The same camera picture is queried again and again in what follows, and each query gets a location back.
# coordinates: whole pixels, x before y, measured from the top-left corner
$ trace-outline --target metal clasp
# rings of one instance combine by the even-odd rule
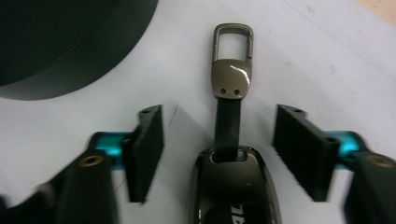
[[[247,57],[245,61],[221,59],[219,57],[219,36],[238,34],[247,37]],[[224,23],[215,29],[212,55],[212,89],[216,97],[242,100],[250,87],[253,57],[253,31],[244,24]]]

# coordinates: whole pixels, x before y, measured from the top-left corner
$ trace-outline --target key fob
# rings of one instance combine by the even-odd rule
[[[281,223],[274,185],[259,152],[239,147],[232,161],[217,160],[216,152],[202,151],[195,163],[190,223]]]

